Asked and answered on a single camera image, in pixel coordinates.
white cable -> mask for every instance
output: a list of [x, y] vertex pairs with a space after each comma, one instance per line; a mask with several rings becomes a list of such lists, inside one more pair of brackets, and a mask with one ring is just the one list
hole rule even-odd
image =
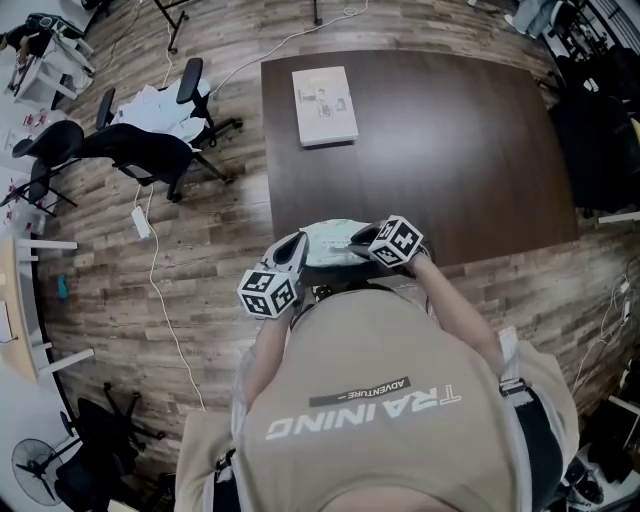
[[[138, 190], [136, 192], [136, 198], [133, 200], [134, 208], [138, 206], [138, 194], [139, 193], [140, 193], [140, 185], [138, 185]], [[162, 311], [164, 311], [164, 317], [167, 320], [167, 325], [169, 326], [169, 330], [171, 331], [171, 334], [173, 335], [173, 339], [176, 342], [176, 347], [178, 347], [178, 354], [180, 354], [180, 359], [182, 359], [182, 362], [187, 367], [187, 370], [189, 372], [189, 380], [191, 381], [191, 385], [193, 386], [193, 389], [195, 389], [196, 393], [198, 393], [198, 398], [200, 399], [200, 406], [202, 407], [203, 411], [206, 411], [207, 408], [204, 406], [204, 400], [202, 399], [202, 394], [200, 393], [200, 390], [198, 389], [198, 386], [196, 385], [195, 381], [193, 380], [193, 374], [191, 373], [191, 367], [189, 366], [189, 363], [187, 363], [187, 360], [184, 358], [184, 355], [182, 354], [182, 348], [180, 347], [180, 342], [178, 341], [178, 337], [176, 336], [176, 333], [173, 330], [173, 326], [171, 325], [171, 320], [169, 320], [169, 314], [167, 313], [167, 308], [166, 308], [166, 306], [164, 304], [164, 297], [162, 296], [162, 293], [160, 292], [160, 289], [156, 286], [156, 283], [153, 282], [153, 269], [156, 266], [156, 259], [158, 258], [158, 252], [160, 252], [160, 241], [158, 240], [158, 234], [156, 233], [156, 230], [153, 229], [153, 226], [149, 222], [149, 209], [151, 207], [151, 198], [152, 197], [153, 197], [153, 183], [151, 184], [151, 194], [149, 195], [149, 199], [147, 201], [147, 211], [145, 212], [145, 219], [147, 221], [147, 224], [149, 225], [149, 229], [151, 229], [151, 232], [153, 233], [153, 236], [156, 239], [156, 252], [153, 255], [153, 261], [151, 263], [151, 272], [149, 273], [149, 281], [151, 282], [151, 285], [155, 288], [156, 292], [158, 293], [158, 296], [160, 297], [160, 303], [162, 304]]]
[[[275, 51], [279, 50], [285, 44], [287, 44], [289, 41], [291, 41], [291, 39], [293, 39], [295, 37], [303, 36], [305, 34], [309, 34], [311, 32], [315, 32], [315, 31], [320, 30], [321, 28], [324, 28], [324, 27], [328, 27], [329, 25], [333, 25], [337, 21], [353, 18], [354, 16], [359, 16], [360, 14], [365, 12], [368, 8], [369, 8], [369, 0], [365, 0], [364, 8], [362, 8], [362, 9], [356, 9], [355, 7], [345, 7], [343, 9], [343, 11], [342, 11], [343, 12], [343, 16], [338, 16], [337, 18], [335, 18], [335, 19], [333, 19], [333, 20], [331, 20], [331, 21], [329, 21], [327, 23], [323, 23], [322, 25], [319, 25], [317, 27], [310, 28], [309, 30], [303, 30], [302, 32], [298, 32], [297, 34], [290, 35], [289, 37], [285, 38], [278, 46], [273, 48], [268, 53], [265, 53], [264, 55], [262, 55], [260, 57], [252, 59], [249, 62], [246, 62], [245, 64], [243, 64], [242, 66], [234, 69], [233, 72], [227, 78], [225, 78], [222, 82], [220, 82], [218, 87], [216, 87], [215, 90], [211, 93], [211, 96], [215, 96], [218, 93], [218, 91], [222, 88], [222, 86], [224, 86], [224, 84], [226, 84], [238, 71], [243, 70], [244, 68], [246, 68], [247, 66], [250, 66], [251, 64], [253, 64], [255, 62], [259, 62], [262, 59], [266, 59], [271, 54], [273, 54]], [[171, 28], [170, 28], [169, 23], [167, 23], [167, 32], [169, 33], [169, 37], [171, 37]], [[164, 80], [162, 81], [162, 87], [164, 87], [166, 85], [167, 78], [169, 77], [169, 73], [171, 72], [171, 69], [173, 68], [173, 62], [172, 62], [171, 58], [169, 57], [169, 50], [168, 49], [165, 50], [165, 56], [166, 56], [167, 60], [169, 61], [169, 68], [167, 69], [167, 72], [164, 75]], [[139, 193], [140, 193], [140, 185], [138, 185], [138, 190], [136, 192], [136, 197], [133, 200], [134, 208], [138, 205], [138, 195], [139, 195]], [[178, 341], [178, 337], [176, 336], [176, 333], [173, 331], [173, 327], [171, 326], [171, 321], [169, 320], [169, 315], [167, 314], [167, 309], [166, 309], [166, 307], [164, 305], [164, 298], [162, 297], [162, 293], [160, 293], [159, 288], [153, 282], [153, 269], [155, 267], [156, 258], [158, 257], [158, 252], [160, 250], [160, 242], [158, 241], [158, 235], [156, 234], [156, 230], [153, 229], [153, 226], [149, 222], [149, 207], [151, 206], [151, 198], [152, 197], [153, 197], [153, 183], [151, 184], [151, 195], [149, 196], [149, 201], [147, 203], [147, 211], [145, 212], [145, 218], [147, 220], [147, 224], [149, 224], [149, 228], [151, 229], [151, 232], [153, 233], [153, 236], [156, 239], [156, 252], [155, 252], [155, 254], [153, 256], [153, 262], [151, 263], [151, 272], [149, 274], [149, 281], [151, 282], [151, 284], [155, 288], [156, 292], [158, 292], [158, 296], [160, 297], [160, 302], [162, 303], [162, 311], [164, 312], [164, 317], [167, 320], [167, 325], [169, 326], [169, 330], [171, 331], [171, 334], [173, 335], [173, 339], [176, 342], [176, 347], [178, 347], [178, 353], [180, 354], [180, 358], [182, 359], [182, 362], [184, 363], [184, 365], [187, 367], [187, 370], [189, 371], [189, 380], [191, 381], [191, 384], [193, 385], [193, 388], [198, 393], [198, 397], [200, 398], [200, 405], [202, 406], [202, 409], [206, 411], [206, 408], [204, 406], [204, 401], [202, 400], [202, 394], [200, 394], [200, 390], [198, 389], [198, 386], [196, 386], [196, 383], [193, 380], [193, 375], [191, 373], [191, 367], [189, 366], [189, 364], [187, 363], [186, 359], [184, 358], [184, 355], [182, 354], [182, 349], [180, 348], [180, 342]]]
[[[624, 327], [623, 323], [620, 323], [620, 327], [618, 327], [618, 330], [616, 331], [615, 335], [608, 341], [604, 341], [602, 339], [596, 341], [595, 343], [593, 343], [590, 347], [589, 350], [587, 350], [587, 353], [584, 355], [584, 357], [582, 358], [582, 361], [580, 361], [580, 367], [578, 368], [578, 375], [576, 375], [576, 380], [573, 382], [573, 388], [571, 389], [571, 395], [573, 395], [576, 392], [576, 388], [578, 387], [578, 381], [580, 380], [580, 374], [582, 373], [582, 367], [584, 365], [584, 362], [587, 360], [587, 357], [589, 357], [589, 354], [591, 353], [591, 351], [593, 350], [593, 347], [595, 347], [598, 343], [604, 343], [605, 347], [607, 345], [609, 345], [609, 343], [613, 343], [614, 340], [618, 337], [618, 335], [620, 334], [620, 331], [622, 331], [622, 328]], [[588, 379], [591, 376], [591, 372], [593, 371], [593, 368], [591, 368], [591, 370], [589, 371], [589, 373], [587, 374], [587, 376], [585, 377], [585, 381], [586, 379]]]
[[[621, 278], [623, 278], [624, 279], [624, 283], [627, 283], [627, 285], [628, 285], [627, 289], [624, 292], [620, 291], [621, 287], [618, 286], [618, 283], [620, 282]], [[631, 303], [631, 306], [633, 307], [633, 303], [635, 302], [635, 298], [636, 298], [636, 291], [635, 291], [635, 289], [630, 288], [630, 283], [631, 282], [629, 281], [629, 278], [625, 274], [622, 274], [621, 276], [618, 276], [616, 278], [616, 280], [613, 282], [613, 285], [611, 286], [611, 299], [609, 300], [609, 307], [605, 311], [604, 316], [602, 317], [602, 322], [600, 323], [600, 339], [598, 339], [595, 343], [591, 344], [591, 346], [589, 347], [589, 350], [587, 350], [587, 353], [582, 358], [582, 361], [580, 361], [580, 366], [578, 368], [578, 374], [576, 375], [576, 380], [573, 382], [573, 388], [571, 389], [571, 394], [572, 395], [575, 394], [575, 392], [576, 392], [576, 389], [577, 389], [577, 386], [578, 386], [578, 381], [580, 380], [580, 375], [582, 374], [582, 368], [584, 366], [585, 361], [589, 357], [589, 354], [593, 350], [593, 348], [596, 345], [598, 345], [598, 343], [603, 343], [605, 345], [605, 347], [607, 345], [609, 345], [609, 343], [613, 343], [613, 341], [618, 337], [618, 335], [622, 331], [622, 328], [625, 326], [624, 309], [623, 309], [624, 308], [624, 304], [625, 304], [625, 302], [627, 302], [629, 300], [630, 303]], [[621, 293], [625, 297], [625, 300], [623, 300], [620, 305], [618, 305], [618, 303], [616, 302], [616, 297], [618, 296], [618, 293]], [[607, 319], [607, 315], [609, 314], [609, 311], [611, 311], [612, 307], [615, 307], [616, 311], [622, 310], [622, 313], [620, 314], [620, 325], [618, 327], [614, 327], [612, 329], [612, 331], [610, 331], [610, 332], [605, 334], [604, 333], [604, 323], [605, 323], [605, 320]], [[591, 376], [591, 372], [593, 372], [593, 368], [589, 371], [589, 373], [585, 377], [585, 381]]]
[[364, 8], [362, 9], [356, 9], [355, 7], [345, 7], [342, 10], [343, 16], [338, 16], [337, 18], [327, 22], [327, 23], [323, 23], [322, 25], [319, 25], [317, 27], [313, 27], [310, 28], [308, 30], [303, 30], [302, 32], [298, 32], [297, 34], [292, 34], [289, 37], [287, 37], [286, 39], [284, 39], [278, 46], [276, 46], [273, 50], [271, 50], [268, 53], [265, 53], [264, 55], [260, 56], [260, 57], [256, 57], [255, 59], [250, 60], [249, 62], [244, 63], [242, 66], [234, 69], [231, 74], [225, 78], [222, 82], [220, 82], [220, 84], [218, 85], [218, 87], [216, 87], [214, 89], [214, 91], [211, 93], [211, 96], [215, 96], [218, 91], [222, 88], [222, 86], [224, 84], [226, 84], [231, 77], [233, 77], [233, 75], [235, 75], [238, 71], [243, 70], [244, 68], [246, 68], [247, 66], [250, 66], [251, 64], [254, 64], [255, 62], [259, 62], [262, 59], [266, 59], [267, 57], [269, 57], [272, 53], [274, 53], [276, 50], [279, 50], [280, 48], [282, 48], [285, 44], [287, 44], [289, 41], [291, 41], [291, 39], [295, 38], [295, 37], [299, 37], [299, 36], [303, 36], [305, 34], [310, 34], [311, 32], [315, 32], [316, 30], [320, 30], [321, 28], [324, 27], [328, 27], [329, 25], [333, 25], [336, 21], [340, 21], [340, 20], [348, 20], [349, 18], [353, 18], [355, 16], [360, 16], [363, 12], [365, 12], [367, 9], [369, 8], [369, 0], [365, 0], [364, 3]]

white table leg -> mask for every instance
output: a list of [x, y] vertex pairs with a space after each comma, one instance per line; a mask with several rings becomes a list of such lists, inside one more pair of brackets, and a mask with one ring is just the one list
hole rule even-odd
[[76, 59], [81, 65], [89, 68], [92, 73], [96, 72], [96, 68], [93, 67], [91, 62], [89, 62], [84, 55], [82, 55], [78, 50], [76, 50], [75, 43], [78, 42], [77, 39], [73, 40], [73, 39], [61, 38], [60, 41], [62, 42], [62, 44], [64, 44], [64, 46], [67, 49], [67, 52], [72, 58]]
[[75, 250], [78, 248], [78, 242], [58, 242], [54, 240], [31, 240], [28, 238], [19, 238], [17, 242], [19, 247], [28, 247], [30, 249]]
[[71, 98], [72, 100], [78, 99], [78, 95], [75, 92], [65, 87], [64, 85], [56, 82], [53, 78], [45, 74], [42, 70], [40, 70], [40, 72], [36, 75], [36, 78], [40, 80], [42, 83], [47, 84], [49, 87], [55, 89], [60, 94], [64, 94], [67, 98]]
[[63, 368], [66, 368], [67, 366], [71, 366], [72, 364], [82, 361], [83, 359], [86, 359], [88, 357], [93, 357], [93, 355], [94, 355], [93, 349], [88, 348], [86, 350], [83, 350], [82, 352], [78, 352], [77, 354], [73, 354], [71, 356], [55, 361], [50, 365], [45, 366], [44, 368], [40, 368], [38, 370], [38, 377], [41, 377], [43, 375], [51, 375], [53, 372], [60, 371]]

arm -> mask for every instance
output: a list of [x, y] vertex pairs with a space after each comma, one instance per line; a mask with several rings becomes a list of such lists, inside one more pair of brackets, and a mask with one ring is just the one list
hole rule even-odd
[[24, 66], [27, 63], [27, 57], [29, 56], [29, 38], [23, 37], [20, 39], [20, 50], [18, 51], [18, 62]]
[[502, 375], [502, 348], [487, 321], [427, 256], [418, 253], [408, 267], [429, 297], [442, 329], [469, 345], [487, 361], [496, 375]]
[[265, 320], [260, 328], [256, 338], [256, 357], [244, 378], [247, 411], [251, 409], [253, 401], [269, 385], [280, 368], [293, 311], [293, 308], [289, 308], [282, 316]]

power cord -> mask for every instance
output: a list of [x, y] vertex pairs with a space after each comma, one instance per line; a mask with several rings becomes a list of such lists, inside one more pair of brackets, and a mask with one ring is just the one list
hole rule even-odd
[[282, 48], [285, 44], [287, 44], [289, 41], [291, 41], [291, 39], [295, 38], [295, 37], [299, 37], [299, 36], [303, 36], [305, 34], [310, 34], [311, 32], [315, 32], [316, 30], [320, 30], [321, 28], [324, 27], [328, 27], [329, 25], [333, 25], [335, 22], [337, 21], [341, 21], [341, 20], [348, 20], [349, 18], [354, 18], [356, 16], [360, 16], [362, 13], [364, 13], [367, 9], [369, 8], [369, 0], [365, 0], [364, 3], [364, 8], [362, 9], [356, 9], [355, 7], [345, 7], [342, 10], [343, 15], [342, 16], [338, 16], [337, 18], [332, 19], [331, 21], [328, 21], [327, 23], [323, 23], [322, 25], [319, 25], [317, 27], [313, 27], [310, 28], [308, 30], [303, 30], [302, 32], [298, 32], [297, 34], [292, 34], [289, 37], [285, 38], [278, 46], [276, 46], [273, 50], [271, 50], [270, 52], [265, 53], [264, 55], [260, 56], [260, 57], [256, 57], [255, 59], [250, 60], [249, 62], [246, 62], [245, 64], [243, 64], [242, 66], [234, 69], [231, 74], [225, 78], [222, 82], [220, 82], [220, 85], [218, 85], [218, 87], [216, 87], [214, 89], [214, 91], [211, 93], [211, 96], [215, 96], [218, 91], [222, 88], [222, 86], [224, 84], [226, 84], [231, 77], [233, 77], [238, 71], [243, 70], [244, 68], [246, 68], [247, 66], [250, 66], [251, 64], [254, 64], [255, 62], [259, 62], [263, 59], [266, 59], [267, 57], [269, 57], [272, 53], [274, 53], [276, 50], [279, 50], [280, 48]]
[[136, 24], [136, 21], [138, 21], [138, 18], [140, 17], [140, 8], [142, 7], [143, 3], [144, 3], [144, 0], [138, 0], [136, 5], [133, 6], [133, 9], [131, 9], [131, 12], [129, 14], [133, 13], [133, 11], [138, 11], [136, 13], [136, 17], [133, 19], [131, 24], [122, 31], [122, 33], [118, 36], [118, 39], [116, 40], [116, 42], [113, 43], [113, 46], [111, 47], [111, 54], [109, 55], [109, 60], [105, 64], [104, 69], [108, 68], [109, 64], [111, 64], [111, 61], [113, 60], [113, 52], [115, 51], [116, 46], [118, 46], [118, 43], [122, 40], [125, 34], [127, 34], [133, 28], [133, 26]]
[[[141, 188], [141, 186], [138, 185], [138, 190], [136, 191], [136, 197], [133, 200], [133, 207], [134, 208], [137, 208], [137, 206], [138, 206], [138, 195], [140, 194], [140, 188]], [[156, 252], [153, 255], [153, 261], [151, 263], [151, 272], [149, 273], [149, 281], [151, 282], [151, 285], [155, 288], [156, 292], [158, 293], [158, 296], [160, 297], [160, 303], [162, 304], [162, 311], [164, 312], [164, 317], [167, 320], [167, 325], [169, 326], [169, 330], [171, 331], [173, 339], [176, 342], [176, 347], [178, 348], [178, 354], [180, 354], [180, 359], [182, 359], [182, 362], [184, 363], [184, 365], [187, 367], [187, 370], [189, 371], [189, 380], [191, 381], [191, 385], [193, 386], [193, 389], [195, 389], [196, 393], [198, 393], [198, 398], [200, 399], [200, 406], [202, 407], [203, 411], [206, 411], [207, 408], [204, 406], [204, 400], [202, 399], [202, 394], [200, 393], [200, 390], [198, 389], [198, 386], [196, 385], [195, 381], [193, 380], [193, 374], [191, 372], [191, 367], [189, 366], [189, 363], [187, 363], [187, 360], [184, 358], [184, 354], [182, 353], [182, 348], [180, 347], [180, 342], [178, 341], [178, 337], [176, 336], [176, 333], [173, 330], [173, 326], [171, 325], [171, 320], [169, 320], [169, 314], [167, 313], [167, 307], [164, 304], [164, 297], [162, 296], [162, 292], [160, 291], [160, 289], [158, 288], [156, 283], [153, 281], [153, 270], [154, 270], [154, 268], [156, 266], [156, 260], [158, 259], [158, 252], [160, 252], [160, 241], [158, 240], [158, 234], [156, 233], [156, 230], [153, 229], [153, 226], [149, 222], [149, 209], [151, 208], [151, 198], [152, 197], [153, 197], [153, 183], [151, 184], [151, 194], [149, 194], [149, 199], [147, 200], [147, 210], [146, 210], [146, 212], [144, 214], [145, 220], [147, 221], [147, 224], [149, 225], [149, 229], [151, 230], [151, 232], [153, 233], [153, 236], [156, 239]]]
[[[591, 344], [591, 346], [589, 347], [589, 350], [587, 350], [587, 353], [582, 358], [582, 361], [580, 361], [578, 374], [576, 375], [576, 380], [574, 381], [573, 388], [571, 390], [571, 395], [574, 397], [576, 396], [578, 391], [582, 388], [582, 386], [584, 386], [584, 384], [591, 377], [591, 374], [598, 366], [598, 363], [600, 362], [600, 359], [602, 358], [602, 355], [604, 354], [607, 347], [611, 345], [615, 340], [617, 340], [618, 336], [622, 332], [622, 328], [626, 325], [629, 318], [633, 318], [634, 321], [636, 321], [633, 315], [625, 311], [625, 304], [629, 303], [629, 309], [631, 309], [633, 307], [633, 304], [636, 298], [635, 289], [631, 288], [631, 282], [629, 281], [629, 278], [627, 277], [627, 275], [628, 274], [625, 273], [625, 274], [622, 274], [621, 276], [618, 276], [618, 278], [613, 282], [613, 285], [611, 286], [611, 298], [609, 299], [609, 307], [605, 311], [604, 316], [602, 317], [602, 322], [600, 323], [600, 338], [595, 343]], [[624, 279], [624, 281], [622, 282], [622, 284], [619, 285], [618, 283], [620, 283], [620, 279]], [[624, 300], [620, 305], [618, 305], [616, 300], [616, 297], [618, 296], [619, 293], [622, 294], [624, 297]], [[617, 328], [614, 327], [613, 332], [610, 331], [608, 333], [605, 333], [604, 324], [607, 319], [607, 315], [609, 314], [609, 311], [611, 311], [612, 307], [615, 308], [616, 311], [622, 310], [622, 313], [620, 315], [620, 320], [619, 320], [620, 324]], [[602, 350], [600, 350], [600, 353], [598, 354], [598, 357], [596, 357], [596, 360], [591, 365], [591, 369], [589, 370], [589, 373], [587, 373], [584, 380], [578, 386], [578, 381], [580, 380], [580, 375], [582, 374], [584, 363], [589, 357], [589, 354], [591, 354], [591, 351], [595, 348], [596, 345], [598, 345], [598, 343], [602, 343], [604, 346], [602, 347]]]
[[[140, 0], [138, 2], [137, 5], [142, 4], [144, 0]], [[271, 51], [265, 53], [264, 55], [257, 57], [255, 59], [250, 60], [249, 62], [244, 63], [242, 66], [236, 68], [233, 70], [233, 72], [227, 76], [227, 78], [225, 78], [222, 82], [220, 82], [220, 84], [218, 85], [218, 87], [215, 88], [215, 90], [211, 93], [211, 96], [215, 96], [218, 91], [224, 86], [224, 84], [226, 84], [236, 73], [238, 73], [239, 71], [243, 70], [244, 68], [246, 68], [247, 66], [250, 66], [251, 64], [254, 64], [255, 62], [259, 62], [263, 59], [266, 59], [267, 57], [269, 57], [271, 54], [273, 54], [275, 51], [279, 50], [280, 48], [282, 48], [286, 43], [288, 43], [289, 41], [291, 41], [291, 39], [295, 38], [295, 37], [299, 37], [305, 34], [309, 34], [311, 32], [315, 32], [317, 30], [320, 30], [321, 28], [324, 27], [328, 27], [329, 25], [332, 25], [334, 23], [336, 23], [337, 21], [340, 20], [346, 20], [349, 18], [353, 18], [355, 16], [359, 16], [360, 14], [362, 14], [363, 12], [365, 12], [367, 9], [369, 8], [369, 0], [365, 0], [365, 4], [364, 4], [364, 8], [362, 9], [356, 9], [355, 7], [345, 7], [343, 9], [343, 16], [338, 16], [337, 18], [324, 23], [322, 25], [319, 25], [317, 27], [313, 27], [310, 28], [309, 30], [303, 30], [302, 32], [298, 32], [297, 34], [292, 34], [289, 37], [285, 38], [279, 45], [277, 45], [275, 48], [273, 48]], [[169, 37], [171, 37], [171, 29], [169, 26], [169, 23], [167, 23], [167, 32], [169, 33]], [[167, 60], [169, 61], [169, 69], [167, 69], [167, 72], [164, 75], [164, 80], [162, 81], [162, 87], [164, 87], [167, 83], [167, 78], [169, 77], [169, 73], [171, 72], [171, 69], [173, 68], [173, 62], [171, 61], [171, 58], [169, 57], [169, 51], [165, 50], [165, 56], [167, 58]], [[133, 207], [136, 208], [138, 206], [138, 195], [140, 194], [140, 185], [138, 185], [138, 190], [136, 192], [136, 197], [133, 200]], [[182, 349], [180, 348], [180, 342], [178, 341], [178, 337], [176, 336], [176, 333], [173, 330], [173, 327], [171, 326], [171, 320], [169, 320], [169, 315], [167, 314], [167, 308], [165, 307], [164, 304], [164, 298], [162, 297], [162, 293], [160, 292], [160, 289], [156, 286], [156, 284], [153, 282], [153, 269], [155, 267], [156, 264], [156, 258], [158, 257], [158, 252], [160, 250], [160, 242], [158, 241], [158, 235], [156, 234], [156, 230], [153, 229], [153, 226], [151, 225], [151, 223], [149, 222], [149, 207], [151, 206], [151, 198], [153, 197], [153, 183], [151, 184], [151, 195], [149, 196], [149, 201], [147, 202], [147, 211], [145, 212], [145, 219], [147, 221], [147, 224], [149, 225], [149, 228], [151, 229], [151, 232], [153, 233], [153, 236], [156, 239], [156, 252], [153, 256], [153, 262], [151, 263], [151, 272], [149, 274], [149, 281], [151, 282], [151, 284], [153, 285], [153, 287], [155, 288], [156, 292], [158, 293], [158, 296], [160, 297], [160, 302], [162, 303], [162, 311], [164, 312], [164, 317], [167, 320], [167, 325], [169, 326], [169, 330], [171, 331], [171, 334], [173, 335], [173, 339], [176, 342], [176, 347], [178, 348], [178, 353], [180, 354], [180, 358], [182, 359], [182, 362], [184, 363], [184, 365], [187, 367], [187, 370], [189, 371], [189, 380], [191, 381], [191, 384], [193, 386], [193, 389], [196, 390], [196, 393], [198, 393], [198, 398], [200, 398], [200, 405], [202, 406], [202, 410], [206, 411], [206, 407], [204, 406], [204, 400], [202, 399], [202, 394], [200, 393], [200, 390], [198, 389], [198, 386], [196, 385], [195, 381], [193, 380], [193, 375], [191, 373], [191, 367], [189, 366], [189, 363], [187, 363], [187, 360], [184, 358], [184, 355], [182, 354]]]

dark wooden table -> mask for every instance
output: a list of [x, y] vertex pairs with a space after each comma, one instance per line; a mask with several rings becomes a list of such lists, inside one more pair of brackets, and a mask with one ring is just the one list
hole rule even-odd
[[[292, 71], [344, 66], [360, 136], [303, 149]], [[560, 146], [524, 70], [425, 52], [353, 51], [262, 63], [277, 238], [331, 218], [403, 215], [452, 265], [577, 238]]]

